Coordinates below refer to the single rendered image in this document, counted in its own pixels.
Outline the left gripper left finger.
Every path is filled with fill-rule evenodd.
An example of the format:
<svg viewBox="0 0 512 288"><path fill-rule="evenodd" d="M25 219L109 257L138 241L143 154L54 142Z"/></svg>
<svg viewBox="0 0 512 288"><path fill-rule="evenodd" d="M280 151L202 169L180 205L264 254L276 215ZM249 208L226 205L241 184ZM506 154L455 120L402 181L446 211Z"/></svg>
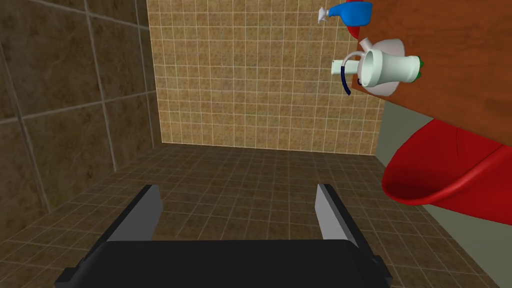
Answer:
<svg viewBox="0 0 512 288"><path fill-rule="evenodd" d="M105 231L106 241L150 241L163 212L158 185L146 185Z"/></svg>

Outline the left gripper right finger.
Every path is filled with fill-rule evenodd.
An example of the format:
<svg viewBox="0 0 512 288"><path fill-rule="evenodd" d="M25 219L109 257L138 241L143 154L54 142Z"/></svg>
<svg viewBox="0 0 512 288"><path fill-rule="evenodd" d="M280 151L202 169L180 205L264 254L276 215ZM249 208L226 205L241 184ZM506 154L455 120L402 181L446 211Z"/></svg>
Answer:
<svg viewBox="0 0 512 288"><path fill-rule="evenodd" d="M317 185L314 209L324 240L347 240L357 247L364 245L361 231L331 185Z"/></svg>

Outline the white faucet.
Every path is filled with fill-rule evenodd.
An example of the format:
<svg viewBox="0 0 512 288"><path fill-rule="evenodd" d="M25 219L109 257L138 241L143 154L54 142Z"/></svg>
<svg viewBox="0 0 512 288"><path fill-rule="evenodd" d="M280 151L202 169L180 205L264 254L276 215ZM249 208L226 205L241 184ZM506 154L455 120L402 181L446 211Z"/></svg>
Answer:
<svg viewBox="0 0 512 288"><path fill-rule="evenodd" d="M413 83L421 77L424 62L416 55L405 55L405 46L398 39L386 39L375 44L368 38L360 41L363 51L348 54L343 60L333 60L331 74L339 75L347 95L351 90L347 78L357 76L357 83L368 93L388 97L399 83Z"/></svg>

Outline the blue spray bottle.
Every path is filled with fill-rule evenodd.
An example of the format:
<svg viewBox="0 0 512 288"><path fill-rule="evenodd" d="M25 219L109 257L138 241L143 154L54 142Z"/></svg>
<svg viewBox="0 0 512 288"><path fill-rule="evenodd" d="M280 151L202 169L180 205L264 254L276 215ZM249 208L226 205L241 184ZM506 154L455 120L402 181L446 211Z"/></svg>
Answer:
<svg viewBox="0 0 512 288"><path fill-rule="evenodd" d="M348 1L329 9L321 7L318 12L318 24L327 21L326 17L339 16L346 27L363 27L371 21L373 4L367 1Z"/></svg>

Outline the red basin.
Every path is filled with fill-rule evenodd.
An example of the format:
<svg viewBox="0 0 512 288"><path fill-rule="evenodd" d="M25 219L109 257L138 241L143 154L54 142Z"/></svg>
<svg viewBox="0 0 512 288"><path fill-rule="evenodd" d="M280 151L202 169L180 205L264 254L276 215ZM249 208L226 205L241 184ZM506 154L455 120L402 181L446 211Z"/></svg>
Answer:
<svg viewBox="0 0 512 288"><path fill-rule="evenodd" d="M434 119L396 151L382 189L405 205L512 226L512 147Z"/></svg>

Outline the brown wooden cabinet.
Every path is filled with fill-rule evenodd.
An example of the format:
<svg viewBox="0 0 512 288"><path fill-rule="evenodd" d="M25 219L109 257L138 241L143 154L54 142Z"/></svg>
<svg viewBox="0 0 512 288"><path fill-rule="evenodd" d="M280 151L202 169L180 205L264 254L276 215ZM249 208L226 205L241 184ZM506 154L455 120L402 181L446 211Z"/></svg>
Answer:
<svg viewBox="0 0 512 288"><path fill-rule="evenodd" d="M400 39L421 77L387 101L512 147L512 0L369 0L360 39Z"/></svg>

